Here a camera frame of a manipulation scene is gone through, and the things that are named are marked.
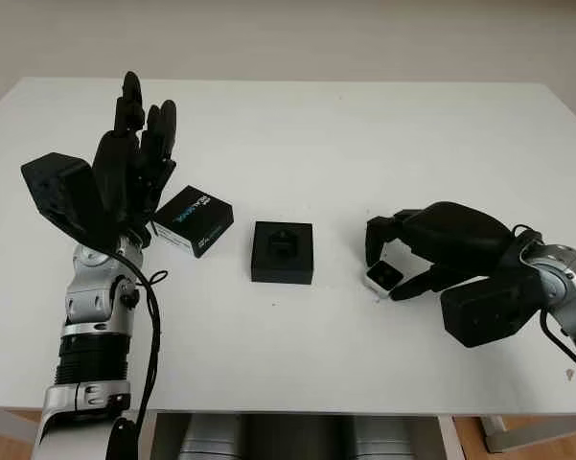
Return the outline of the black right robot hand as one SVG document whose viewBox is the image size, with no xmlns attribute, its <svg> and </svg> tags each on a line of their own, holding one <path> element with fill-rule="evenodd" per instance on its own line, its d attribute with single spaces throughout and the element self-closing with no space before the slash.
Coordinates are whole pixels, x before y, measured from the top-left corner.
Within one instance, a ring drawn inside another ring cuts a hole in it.
<svg viewBox="0 0 576 460">
<path fill-rule="evenodd" d="M 407 280 L 381 259 L 384 246 L 398 240 L 430 268 Z M 440 292 L 477 276 L 492 273 L 515 236 L 497 219 L 449 201 L 424 209 L 406 209 L 367 221 L 365 279 L 379 294 L 395 301 L 427 291 Z"/>
</svg>

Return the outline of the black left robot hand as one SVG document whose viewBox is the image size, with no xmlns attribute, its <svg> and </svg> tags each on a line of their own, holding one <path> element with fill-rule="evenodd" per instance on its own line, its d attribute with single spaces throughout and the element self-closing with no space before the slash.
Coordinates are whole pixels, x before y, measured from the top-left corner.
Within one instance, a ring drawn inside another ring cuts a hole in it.
<svg viewBox="0 0 576 460">
<path fill-rule="evenodd" d="M 114 128 L 101 139 L 92 164 L 104 208 L 119 232 L 150 245 L 147 224 L 176 162 L 172 160 L 176 134 L 176 105 L 143 107 L 138 76 L 125 74 L 116 101 Z"/>
</svg>

